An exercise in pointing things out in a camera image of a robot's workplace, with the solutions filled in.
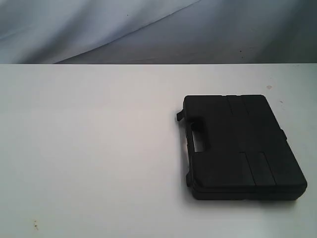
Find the black plastic carrying case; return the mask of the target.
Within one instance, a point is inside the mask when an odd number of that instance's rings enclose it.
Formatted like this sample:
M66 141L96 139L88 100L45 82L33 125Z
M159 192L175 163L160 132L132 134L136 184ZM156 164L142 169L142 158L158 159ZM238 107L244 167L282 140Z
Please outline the black plastic carrying case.
M292 201L307 180L263 95L188 95L187 187L197 200Z

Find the grey backdrop cloth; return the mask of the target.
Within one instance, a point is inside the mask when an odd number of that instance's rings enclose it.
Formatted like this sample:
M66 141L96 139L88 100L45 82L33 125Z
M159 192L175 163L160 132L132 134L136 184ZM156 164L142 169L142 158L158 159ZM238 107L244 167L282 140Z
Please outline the grey backdrop cloth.
M313 63L314 0L3 0L1 63Z

